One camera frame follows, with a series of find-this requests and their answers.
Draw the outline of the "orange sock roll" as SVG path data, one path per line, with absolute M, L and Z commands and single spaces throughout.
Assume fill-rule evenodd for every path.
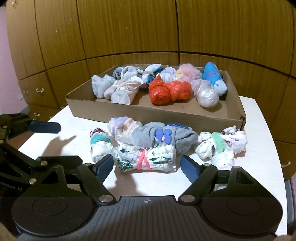
M 153 105 L 165 105 L 171 102 L 171 94 L 160 76 L 149 83 L 149 97 Z
M 188 100 L 190 99 L 192 95 L 192 88 L 191 84 L 186 81 L 172 81 L 169 83 L 166 83 L 166 87 L 169 90 L 171 94 L 171 100 L 173 102 L 175 101 L 182 101 L 182 100 Z

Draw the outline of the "blue sock pink band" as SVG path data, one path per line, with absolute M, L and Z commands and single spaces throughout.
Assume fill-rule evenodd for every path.
M 211 85 L 218 92 L 219 96 L 222 96 L 227 92 L 227 86 L 214 63 L 208 62 L 205 65 L 202 77 L 204 80 L 208 80 L 211 83 Z

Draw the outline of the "white pink sock bundle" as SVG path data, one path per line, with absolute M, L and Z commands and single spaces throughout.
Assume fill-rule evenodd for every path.
M 124 69 L 121 73 L 122 79 L 120 80 L 115 80 L 114 84 L 109 87 L 105 93 L 104 93 L 104 98 L 111 100 L 112 94 L 117 90 L 120 84 L 126 82 L 129 80 L 131 77 L 141 77 L 143 70 L 141 68 L 135 67 L 135 66 L 123 66 Z

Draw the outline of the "white green striped sock roll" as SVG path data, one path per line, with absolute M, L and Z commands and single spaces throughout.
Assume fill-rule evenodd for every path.
M 144 82 L 140 77 L 133 76 L 119 84 L 118 88 L 111 95 L 111 103 L 130 105 L 136 96 L 138 89 Z

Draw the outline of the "white fluffy sock roll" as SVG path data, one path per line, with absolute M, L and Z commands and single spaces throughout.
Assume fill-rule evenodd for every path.
M 92 90 L 97 98 L 103 98 L 105 91 L 115 82 L 115 78 L 106 74 L 103 77 L 93 75 L 91 77 Z

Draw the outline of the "grey sock roll blue stripe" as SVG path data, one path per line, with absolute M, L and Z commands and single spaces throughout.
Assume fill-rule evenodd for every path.
M 120 67 L 117 67 L 114 72 L 112 73 L 112 77 L 115 78 L 116 80 L 120 80 L 122 79 L 121 77 L 121 73 L 123 71 L 124 67 L 120 66 Z

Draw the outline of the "pastel sock in plastic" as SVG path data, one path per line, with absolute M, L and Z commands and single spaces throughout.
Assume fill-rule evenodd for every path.
M 132 144 L 132 132 L 138 127 L 142 127 L 142 123 L 128 116 L 111 118 L 107 124 L 108 132 L 112 137 L 125 144 Z

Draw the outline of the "translucent white bagged sock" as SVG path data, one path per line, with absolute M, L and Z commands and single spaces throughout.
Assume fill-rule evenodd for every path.
M 219 94 L 210 81 L 194 79 L 191 82 L 194 96 L 203 108 L 214 108 L 219 101 Z

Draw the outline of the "white sock green band right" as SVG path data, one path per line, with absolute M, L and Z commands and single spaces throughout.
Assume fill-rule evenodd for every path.
M 246 151 L 247 138 L 244 131 L 236 126 L 225 128 L 222 132 L 201 132 L 195 153 L 200 159 L 209 161 L 219 170 L 230 170 L 234 156 Z

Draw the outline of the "pink fluffy sock with yellow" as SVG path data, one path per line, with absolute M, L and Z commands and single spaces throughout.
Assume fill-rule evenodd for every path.
M 202 73 L 199 69 L 190 63 L 181 64 L 176 72 L 176 78 L 180 82 L 191 83 L 195 79 L 202 79 Z

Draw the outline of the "white small table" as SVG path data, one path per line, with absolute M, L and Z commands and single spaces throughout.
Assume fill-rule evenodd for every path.
M 242 97 L 246 124 L 240 131 L 233 126 L 230 133 L 204 131 L 203 145 L 190 143 L 187 155 L 196 163 L 213 164 L 230 170 L 241 166 L 264 186 L 287 212 L 285 182 L 278 153 L 257 102 Z M 114 158 L 114 167 L 104 186 L 115 196 L 179 197 L 190 181 L 180 167 L 181 155 L 173 141 L 174 126 L 160 126 L 154 134 L 154 144 L 138 148 L 126 143 L 124 137 L 109 133 L 109 125 L 73 116 L 64 108 L 53 118 L 61 125 L 59 133 L 35 133 L 20 151 L 32 159 L 51 156 L 78 156 L 83 163 L 95 164 L 105 154 Z

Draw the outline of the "wooden wardrobe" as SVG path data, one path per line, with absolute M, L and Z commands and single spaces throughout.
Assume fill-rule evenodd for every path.
M 203 66 L 230 74 L 295 173 L 295 1 L 3 1 L 26 103 L 48 120 L 65 95 L 114 65 Z M 36 93 L 43 88 L 44 95 Z

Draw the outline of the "grey sock with blue flower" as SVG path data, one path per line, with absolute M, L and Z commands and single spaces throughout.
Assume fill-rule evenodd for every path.
M 141 149 L 172 145 L 178 154 L 184 154 L 198 142 L 198 134 L 191 127 L 177 123 L 151 122 L 135 128 L 131 139 L 132 144 Z

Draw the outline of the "light blue teal sock bundle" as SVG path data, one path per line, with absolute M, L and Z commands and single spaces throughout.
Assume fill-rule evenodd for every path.
M 144 84 L 149 84 L 156 78 L 157 74 L 162 71 L 163 71 L 162 64 L 149 65 L 142 73 L 142 81 L 144 82 Z

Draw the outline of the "white ribbed sock roll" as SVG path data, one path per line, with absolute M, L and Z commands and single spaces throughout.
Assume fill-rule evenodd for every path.
M 165 83 L 173 82 L 177 80 L 176 77 L 176 69 L 170 66 L 167 66 L 160 74 L 159 76 Z

